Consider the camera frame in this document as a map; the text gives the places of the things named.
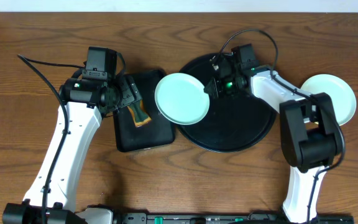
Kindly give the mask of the green and orange sponge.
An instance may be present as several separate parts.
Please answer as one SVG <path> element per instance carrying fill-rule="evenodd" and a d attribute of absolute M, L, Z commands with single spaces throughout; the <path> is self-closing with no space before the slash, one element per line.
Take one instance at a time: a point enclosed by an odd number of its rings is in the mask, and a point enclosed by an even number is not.
<path fill-rule="evenodd" d="M 136 101 L 127 107 L 132 116 L 135 127 L 138 128 L 151 122 L 152 118 L 146 112 L 143 100 Z"/>

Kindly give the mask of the light blue plate top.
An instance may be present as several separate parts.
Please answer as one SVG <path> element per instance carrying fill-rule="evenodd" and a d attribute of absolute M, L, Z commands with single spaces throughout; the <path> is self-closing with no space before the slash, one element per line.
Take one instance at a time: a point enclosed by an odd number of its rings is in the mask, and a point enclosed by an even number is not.
<path fill-rule="evenodd" d="M 155 88 L 155 103 L 165 118 L 180 125 L 200 122 L 207 115 L 210 105 L 204 85 L 185 73 L 163 77 Z"/>

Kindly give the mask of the light blue plate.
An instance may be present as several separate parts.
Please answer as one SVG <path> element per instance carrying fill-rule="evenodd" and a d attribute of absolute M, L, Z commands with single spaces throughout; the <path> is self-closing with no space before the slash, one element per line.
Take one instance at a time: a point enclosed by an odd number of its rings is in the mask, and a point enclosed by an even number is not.
<path fill-rule="evenodd" d="M 327 93 L 333 102 L 334 112 L 340 126 L 349 122 L 357 108 L 352 88 L 341 78 L 330 74 L 319 74 L 307 79 L 301 89 L 313 94 Z"/>
<path fill-rule="evenodd" d="M 185 73 L 163 77 L 155 88 L 155 103 L 165 118 L 180 125 L 200 122 L 207 115 L 210 105 L 204 85 Z"/>

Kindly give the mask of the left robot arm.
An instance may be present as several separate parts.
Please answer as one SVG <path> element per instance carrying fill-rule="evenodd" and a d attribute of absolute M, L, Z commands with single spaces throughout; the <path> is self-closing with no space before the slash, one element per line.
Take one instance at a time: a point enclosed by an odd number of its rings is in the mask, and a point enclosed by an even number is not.
<path fill-rule="evenodd" d="M 151 120 L 133 78 L 116 70 L 122 59 L 115 50 L 90 47 L 85 64 L 59 90 L 51 89 L 60 104 L 52 140 L 22 203 L 6 205 L 3 223 L 114 222 L 113 211 L 102 205 L 75 210 L 83 163 L 103 118 L 128 108 L 136 126 Z"/>

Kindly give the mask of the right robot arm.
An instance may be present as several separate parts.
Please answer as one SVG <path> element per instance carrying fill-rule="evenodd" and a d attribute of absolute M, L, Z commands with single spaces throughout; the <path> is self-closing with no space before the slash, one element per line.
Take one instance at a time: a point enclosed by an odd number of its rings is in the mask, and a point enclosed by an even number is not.
<path fill-rule="evenodd" d="M 331 97 L 312 94 L 284 80 L 273 65 L 260 65 L 250 44 L 210 59 L 216 74 L 204 88 L 212 98 L 247 93 L 280 115 L 281 148 L 290 165 L 288 193 L 282 205 L 291 223 L 316 218 L 322 179 L 346 152 Z"/>

